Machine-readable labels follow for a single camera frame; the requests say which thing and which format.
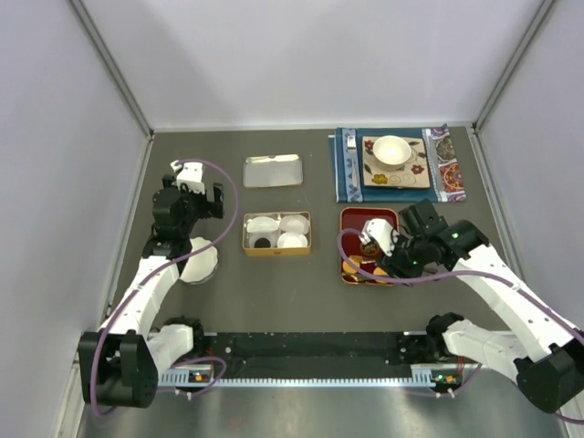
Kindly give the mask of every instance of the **white panel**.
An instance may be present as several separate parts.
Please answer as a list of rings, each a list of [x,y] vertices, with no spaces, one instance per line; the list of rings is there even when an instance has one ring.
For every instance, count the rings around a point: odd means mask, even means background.
[[[562,0],[484,130],[531,286],[584,327],[584,2]]]
[[[144,139],[66,1],[0,3],[0,436],[49,436]]]
[[[157,129],[475,120],[540,0],[85,0]]]

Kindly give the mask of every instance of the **gold box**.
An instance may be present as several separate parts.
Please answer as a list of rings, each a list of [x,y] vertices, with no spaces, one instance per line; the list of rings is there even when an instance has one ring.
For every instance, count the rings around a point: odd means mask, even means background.
[[[308,246],[302,246],[299,248],[278,248],[273,245],[270,248],[253,248],[249,247],[249,239],[250,235],[247,232],[247,224],[249,221],[254,219],[258,216],[267,216],[271,217],[272,219],[277,220],[278,222],[282,220],[284,216],[288,216],[291,214],[300,214],[308,219],[308,234],[305,235],[308,239]],[[276,235],[281,235],[282,231],[277,230],[273,233],[274,237]],[[309,212],[273,212],[273,213],[249,213],[244,216],[244,227],[243,227],[243,241],[242,247],[244,248],[244,252],[251,257],[258,257],[258,256],[304,256],[306,254],[310,254],[310,250],[312,247],[312,223],[310,222],[310,213]]]

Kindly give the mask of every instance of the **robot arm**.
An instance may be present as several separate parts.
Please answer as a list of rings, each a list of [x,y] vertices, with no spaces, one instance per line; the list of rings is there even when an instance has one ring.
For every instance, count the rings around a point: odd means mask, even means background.
[[[203,178],[203,165],[197,162],[184,166],[172,164],[173,175],[162,178],[163,188],[154,194],[151,235],[142,250],[138,272],[124,294],[124,302],[132,291],[140,292],[124,308],[105,338],[99,357],[96,395],[99,404],[110,406],[147,407],[151,404],[158,379],[182,355],[193,350],[203,335],[196,319],[176,318],[168,321],[160,332],[151,334],[151,326],[162,301],[179,278],[188,283],[212,273],[217,262],[216,249],[211,247],[183,262],[169,265],[145,286],[140,282],[155,269],[169,261],[191,253],[206,244],[190,234],[198,219],[222,218],[223,187],[214,184],[214,200],[208,201]],[[91,366],[100,331],[85,332],[78,344],[79,368],[83,398],[90,402]]]
[[[398,235],[387,221],[363,227],[363,243],[375,241],[377,264],[394,277],[420,276],[437,263],[451,271],[482,271],[509,280],[543,304],[505,264],[486,237],[468,221],[449,226],[429,201],[400,213],[410,237]],[[484,276],[458,277],[509,326],[514,336],[479,328],[455,314],[431,319],[426,331],[435,356],[465,356],[515,381],[544,412],[555,412],[584,390],[584,347],[548,315],[509,287]],[[563,319],[572,328],[574,324]]]

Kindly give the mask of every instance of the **floral coaster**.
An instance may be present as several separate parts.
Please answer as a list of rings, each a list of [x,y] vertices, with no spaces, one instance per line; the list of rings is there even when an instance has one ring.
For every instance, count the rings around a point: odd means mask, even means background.
[[[398,187],[429,189],[430,172],[423,139],[402,137],[412,147],[410,159],[395,171],[387,171],[375,155],[373,143],[379,137],[363,136],[363,185],[368,187]]]

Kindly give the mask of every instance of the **metal frame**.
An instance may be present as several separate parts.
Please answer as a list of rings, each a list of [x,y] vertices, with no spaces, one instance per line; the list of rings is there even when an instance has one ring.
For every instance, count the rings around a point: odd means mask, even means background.
[[[105,315],[108,313],[108,309],[110,308],[111,300],[113,299],[113,296],[116,292],[116,286],[118,284],[118,278],[120,277],[121,265],[123,262],[123,255],[126,252],[126,246],[128,245],[131,225],[134,220],[134,215],[136,214],[136,207],[140,197],[140,190],[144,180],[144,174],[146,173],[146,167],[148,166],[148,160],[150,159],[153,142],[153,136],[149,136],[146,139],[144,151],[141,156],[140,166],[138,167],[134,176],[134,184],[132,185],[132,192],[128,201],[125,219],[123,221],[124,227],[120,232],[120,239],[118,239],[120,244],[118,245],[116,255],[109,269],[107,299],[104,303],[104,308],[99,311],[98,321],[102,321],[105,318]],[[79,364],[76,357],[71,366],[67,387],[63,395],[63,402],[61,403],[61,409],[57,417],[57,423],[51,436],[54,438],[73,438],[77,436],[84,407],[85,403],[83,402],[83,394],[81,391]]]
[[[467,128],[466,132],[471,141],[476,164],[478,165],[478,171],[481,174],[481,179],[485,186],[486,197],[491,207],[493,218],[495,219],[496,231],[501,238],[501,244],[503,245],[507,264],[517,276],[525,280],[525,272],[521,264],[521,257],[515,245],[515,234],[506,219],[505,205],[500,194],[501,191],[499,190],[495,177],[491,172],[492,166],[490,165],[488,153],[484,144],[481,142],[481,136],[476,134],[475,130]]]
[[[68,3],[71,6],[75,16],[78,18],[81,27],[83,27],[83,30],[88,36],[91,45],[95,48],[99,59],[101,59],[104,68],[109,74],[109,77],[111,80],[113,80],[116,88],[120,92],[121,99],[128,107],[128,110],[130,110],[131,115],[136,120],[144,134],[151,137],[154,131],[151,128],[150,123],[148,123],[146,120],[146,117],[144,116],[138,101],[132,94],[126,79],[121,74],[118,64],[111,55],[108,46],[106,46],[105,41],[95,26],[95,23],[91,18],[88,9],[83,4],[82,0],[68,0]]]
[[[521,60],[527,53],[528,49],[531,47],[531,44],[534,42],[536,36],[538,35],[539,30],[541,27],[547,22],[551,13],[553,11],[554,6],[558,3],[558,0],[543,0],[539,9],[537,10],[536,14],[534,15],[531,23],[527,27],[526,33],[519,41],[519,45],[517,46],[515,52],[505,69],[499,80],[495,84],[495,88],[491,91],[489,98],[486,101],[486,104],[481,109],[481,112],[478,115],[478,119],[474,124],[474,127],[477,132],[484,127],[486,121],[490,117],[493,109],[495,108],[496,103],[501,99],[503,92],[505,91],[507,85],[511,78],[515,75],[517,67],[521,63]]]

